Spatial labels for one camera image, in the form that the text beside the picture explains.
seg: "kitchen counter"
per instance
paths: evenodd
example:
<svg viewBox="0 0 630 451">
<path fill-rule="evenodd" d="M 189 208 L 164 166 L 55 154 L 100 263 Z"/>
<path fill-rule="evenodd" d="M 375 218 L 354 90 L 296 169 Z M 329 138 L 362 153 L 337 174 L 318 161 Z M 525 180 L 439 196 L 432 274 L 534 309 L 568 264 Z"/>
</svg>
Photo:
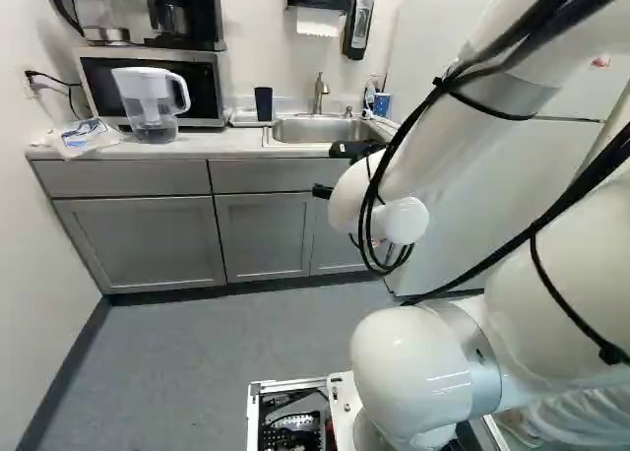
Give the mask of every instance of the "kitchen counter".
<svg viewBox="0 0 630 451">
<path fill-rule="evenodd" d="M 393 130 L 380 123 L 370 122 L 381 130 L 382 135 L 391 136 Z M 27 158 L 33 161 L 60 160 L 59 154 L 50 147 L 30 146 Z M 141 161 L 156 159 L 296 159 L 327 158 L 328 146 L 286 144 L 263 146 L 262 128 L 225 128 L 216 132 L 181 131 L 177 139 L 168 144 L 140 144 L 135 141 L 122 143 L 92 151 L 81 160 Z"/>
</svg>

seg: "stainless steel sink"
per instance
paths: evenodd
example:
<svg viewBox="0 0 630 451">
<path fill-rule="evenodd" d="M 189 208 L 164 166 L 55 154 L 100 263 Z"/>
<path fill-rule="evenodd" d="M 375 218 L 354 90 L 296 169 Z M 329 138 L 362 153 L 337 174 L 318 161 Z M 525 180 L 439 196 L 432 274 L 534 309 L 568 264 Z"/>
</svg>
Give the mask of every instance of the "stainless steel sink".
<svg viewBox="0 0 630 451">
<path fill-rule="evenodd" d="M 384 140 L 379 130 L 367 121 L 338 116 L 290 116 L 265 129 L 266 146 L 329 148 L 335 141 Z"/>
</svg>

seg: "microwave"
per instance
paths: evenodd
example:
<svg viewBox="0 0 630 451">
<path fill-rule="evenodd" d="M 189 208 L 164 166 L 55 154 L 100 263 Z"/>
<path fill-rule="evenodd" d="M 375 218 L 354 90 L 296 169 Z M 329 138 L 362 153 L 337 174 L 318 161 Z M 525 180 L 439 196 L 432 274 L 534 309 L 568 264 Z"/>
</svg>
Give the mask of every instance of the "microwave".
<svg viewBox="0 0 630 451">
<path fill-rule="evenodd" d="M 221 95 L 220 57 L 215 52 L 156 49 L 148 47 L 79 47 L 75 61 L 90 109 L 109 125 L 129 125 L 122 98 L 111 70 L 119 67 L 159 67 L 184 78 L 190 109 L 177 115 L 180 128 L 222 128 L 225 110 Z M 183 104 L 178 86 L 173 85 L 175 102 Z"/>
</svg>

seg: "pitcher handle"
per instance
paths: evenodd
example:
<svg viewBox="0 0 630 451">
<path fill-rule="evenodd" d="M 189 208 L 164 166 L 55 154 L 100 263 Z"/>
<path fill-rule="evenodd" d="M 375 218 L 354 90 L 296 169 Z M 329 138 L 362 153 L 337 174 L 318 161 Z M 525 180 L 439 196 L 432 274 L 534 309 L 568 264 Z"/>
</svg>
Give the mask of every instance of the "pitcher handle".
<svg viewBox="0 0 630 451">
<path fill-rule="evenodd" d="M 190 94 L 188 94 L 188 85 L 186 85 L 186 81 L 181 75 L 173 74 L 172 72 L 168 72 L 168 74 L 166 74 L 166 78 L 177 83 L 179 90 L 181 91 L 181 95 L 184 98 L 183 106 L 175 106 L 173 108 L 173 112 L 175 114 L 185 113 L 190 109 Z"/>
</svg>

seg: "soap dispenser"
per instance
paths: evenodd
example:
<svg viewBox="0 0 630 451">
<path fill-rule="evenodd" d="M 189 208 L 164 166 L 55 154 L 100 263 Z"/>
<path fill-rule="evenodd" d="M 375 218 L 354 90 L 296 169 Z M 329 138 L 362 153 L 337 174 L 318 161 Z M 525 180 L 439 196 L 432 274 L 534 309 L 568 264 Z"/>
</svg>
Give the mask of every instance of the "soap dispenser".
<svg viewBox="0 0 630 451">
<path fill-rule="evenodd" d="M 343 52 L 350 60 L 363 60 L 372 26 L 374 0 L 352 0 L 352 9 L 346 16 Z"/>
</svg>

